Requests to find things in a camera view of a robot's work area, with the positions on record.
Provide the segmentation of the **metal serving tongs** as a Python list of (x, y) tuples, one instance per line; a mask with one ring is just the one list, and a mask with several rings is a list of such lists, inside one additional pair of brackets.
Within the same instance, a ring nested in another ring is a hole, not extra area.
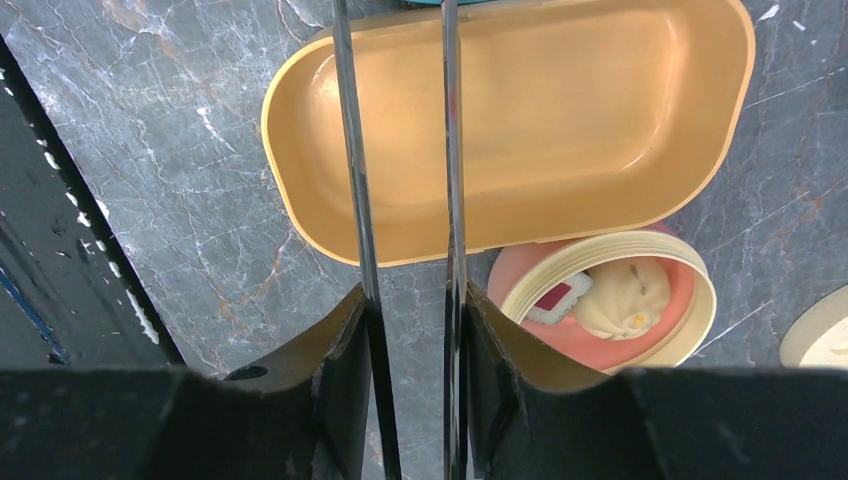
[[(468, 424), (463, 384), (465, 374), (463, 326), (467, 313), (468, 269), (465, 242), (458, 6), (456, 1), (444, 1), (441, 4), (449, 212), (443, 416), (444, 476), (447, 479), (466, 478), (468, 466)], [(367, 327), (383, 448), (384, 474), (388, 479), (399, 479), (402, 476), (402, 468), (397, 445), (397, 423), (377, 274), (375, 229), (371, 214), (351, 25), (346, 2), (334, 2), (333, 13), (332, 37), (337, 87), (356, 222), (361, 286), (369, 312)]]

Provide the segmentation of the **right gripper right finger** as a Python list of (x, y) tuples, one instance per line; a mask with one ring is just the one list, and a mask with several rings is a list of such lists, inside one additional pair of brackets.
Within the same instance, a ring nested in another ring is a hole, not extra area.
[(631, 368), (606, 375), (508, 319), (476, 285), (464, 326), (482, 479), (843, 479), (847, 374)]

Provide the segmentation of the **sushi piece red centre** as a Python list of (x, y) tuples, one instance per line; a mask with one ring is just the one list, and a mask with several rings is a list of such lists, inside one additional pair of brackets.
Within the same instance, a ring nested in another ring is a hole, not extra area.
[(584, 272), (578, 272), (566, 278), (537, 300), (525, 319), (544, 325), (560, 323), (592, 285), (593, 279)]

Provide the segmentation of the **white steamed bun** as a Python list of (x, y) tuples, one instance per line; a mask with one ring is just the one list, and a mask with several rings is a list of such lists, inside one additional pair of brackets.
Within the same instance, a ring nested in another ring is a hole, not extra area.
[(645, 335), (671, 300), (668, 274), (653, 257), (628, 257), (587, 270), (593, 284), (572, 314), (583, 329), (605, 340)]

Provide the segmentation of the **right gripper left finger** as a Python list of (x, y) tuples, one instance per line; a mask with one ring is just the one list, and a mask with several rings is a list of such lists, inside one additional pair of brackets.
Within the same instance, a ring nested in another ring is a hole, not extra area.
[(5, 370), (1, 475), (357, 479), (370, 379), (358, 286), (223, 379), (183, 368)]

